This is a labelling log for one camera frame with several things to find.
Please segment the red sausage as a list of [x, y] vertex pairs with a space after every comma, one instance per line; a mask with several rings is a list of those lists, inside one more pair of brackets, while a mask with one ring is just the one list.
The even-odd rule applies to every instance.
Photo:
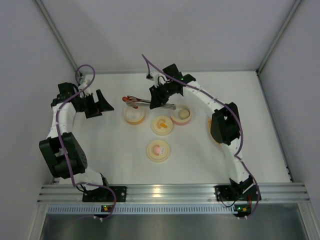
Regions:
[[138, 106], [135, 104], [135, 102], [137, 102], [137, 99], [133, 96], [123, 96], [122, 97], [122, 101], [128, 106], [131, 107], [133, 109], [137, 109]]

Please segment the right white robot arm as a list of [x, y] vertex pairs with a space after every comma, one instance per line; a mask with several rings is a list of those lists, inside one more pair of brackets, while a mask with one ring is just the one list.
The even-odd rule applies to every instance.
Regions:
[[225, 155], [229, 174], [229, 189], [235, 198], [240, 200], [259, 201], [259, 185], [242, 159], [244, 143], [243, 128], [238, 107], [235, 103], [223, 103], [210, 95], [190, 74], [182, 75], [175, 64], [163, 70], [148, 71], [146, 78], [153, 81], [149, 91], [150, 108], [163, 107], [174, 94], [191, 98], [204, 109], [211, 118], [210, 135], [220, 144]]

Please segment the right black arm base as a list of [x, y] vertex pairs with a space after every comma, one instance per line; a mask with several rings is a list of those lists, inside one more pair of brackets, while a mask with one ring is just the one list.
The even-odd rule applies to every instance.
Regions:
[[245, 190], [235, 189], [228, 184], [216, 185], [214, 192], [218, 202], [248, 202], [249, 200], [257, 201], [262, 199], [255, 185], [251, 185]]

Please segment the white round bun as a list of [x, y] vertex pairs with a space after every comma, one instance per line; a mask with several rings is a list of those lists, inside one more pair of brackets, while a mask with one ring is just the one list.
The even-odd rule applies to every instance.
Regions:
[[179, 117], [181, 120], [186, 120], [189, 116], [190, 116], [190, 112], [189, 112], [188, 109], [181, 109], [181, 110], [178, 112], [178, 117]]

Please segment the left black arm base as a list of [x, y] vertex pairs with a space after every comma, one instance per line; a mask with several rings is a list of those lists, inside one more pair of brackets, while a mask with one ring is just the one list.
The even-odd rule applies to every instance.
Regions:
[[82, 195], [82, 202], [85, 203], [104, 203], [104, 202], [113, 202], [116, 200], [117, 203], [126, 202], [127, 198], [127, 187], [124, 185], [116, 185], [109, 187], [112, 192], [106, 188], [96, 188], [93, 190], [87, 190], [86, 193]]

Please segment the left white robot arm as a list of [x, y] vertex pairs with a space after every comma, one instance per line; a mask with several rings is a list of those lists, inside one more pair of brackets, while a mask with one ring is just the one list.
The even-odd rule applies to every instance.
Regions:
[[49, 134], [39, 142], [40, 152], [54, 178], [70, 180], [78, 190], [108, 187], [102, 173], [88, 167], [86, 154], [73, 134], [77, 113], [84, 113], [87, 119], [102, 116], [114, 108], [107, 102], [101, 90], [96, 91], [97, 101], [90, 89], [82, 84], [64, 82], [58, 85], [59, 93], [52, 100], [52, 125]]

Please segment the metal tongs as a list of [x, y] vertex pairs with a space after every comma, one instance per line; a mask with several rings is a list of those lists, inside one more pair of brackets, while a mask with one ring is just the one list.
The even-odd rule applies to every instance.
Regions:
[[147, 100], [147, 99], [143, 99], [143, 98], [137, 98], [137, 102], [135, 102], [135, 104], [138, 107], [149, 107], [151, 110], [155, 109], [155, 108], [166, 108], [166, 109], [170, 109], [170, 110], [175, 110], [176, 109], [176, 105], [175, 104], [171, 104], [171, 103], [159, 103], [155, 100]]

